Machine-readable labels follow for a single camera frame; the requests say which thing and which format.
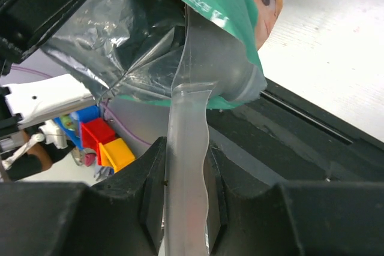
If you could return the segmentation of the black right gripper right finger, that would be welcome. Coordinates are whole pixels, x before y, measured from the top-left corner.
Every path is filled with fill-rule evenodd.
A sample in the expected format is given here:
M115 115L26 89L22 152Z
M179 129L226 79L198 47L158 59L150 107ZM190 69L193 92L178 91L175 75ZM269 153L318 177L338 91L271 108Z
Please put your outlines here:
M211 255L382 255L383 184L267 186L216 146L204 165Z

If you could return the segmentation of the clear plastic scoop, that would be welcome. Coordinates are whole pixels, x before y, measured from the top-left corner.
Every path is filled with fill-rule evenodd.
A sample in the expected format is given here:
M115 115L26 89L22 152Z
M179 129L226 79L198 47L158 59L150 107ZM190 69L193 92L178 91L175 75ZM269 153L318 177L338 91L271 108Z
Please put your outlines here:
M164 198L166 255L206 255L208 193L203 165L209 145L208 101L255 100L266 86L245 46L191 7L185 11L186 39L172 83Z

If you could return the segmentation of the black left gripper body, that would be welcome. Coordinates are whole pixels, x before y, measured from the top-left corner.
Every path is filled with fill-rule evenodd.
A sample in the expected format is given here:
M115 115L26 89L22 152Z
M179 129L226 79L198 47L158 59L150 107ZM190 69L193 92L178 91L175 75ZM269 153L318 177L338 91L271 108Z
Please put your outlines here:
M86 0L1 0L1 59L21 63Z

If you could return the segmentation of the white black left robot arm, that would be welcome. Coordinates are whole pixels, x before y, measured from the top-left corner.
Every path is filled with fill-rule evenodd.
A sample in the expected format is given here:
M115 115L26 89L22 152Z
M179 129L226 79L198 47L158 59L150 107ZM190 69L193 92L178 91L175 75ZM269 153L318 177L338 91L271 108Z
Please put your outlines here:
M1 0L1 62L19 64L39 49L86 0ZM11 84L7 96L22 127L55 118L92 102L91 94L69 74Z

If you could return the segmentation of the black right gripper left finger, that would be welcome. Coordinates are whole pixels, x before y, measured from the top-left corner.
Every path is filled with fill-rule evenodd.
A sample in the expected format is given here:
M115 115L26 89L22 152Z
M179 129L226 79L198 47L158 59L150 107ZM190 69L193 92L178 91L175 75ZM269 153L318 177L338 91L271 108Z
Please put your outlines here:
M2 255L157 255L164 203L166 138L93 186L76 182L1 185Z

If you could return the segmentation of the green white dog food bag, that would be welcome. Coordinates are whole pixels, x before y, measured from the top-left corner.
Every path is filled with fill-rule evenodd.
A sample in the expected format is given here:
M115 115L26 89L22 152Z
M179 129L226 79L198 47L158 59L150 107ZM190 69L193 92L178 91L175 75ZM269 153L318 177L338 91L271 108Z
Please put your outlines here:
M174 88L207 84L210 109L267 87L258 55L285 0L87 0L42 51L100 100L169 106Z

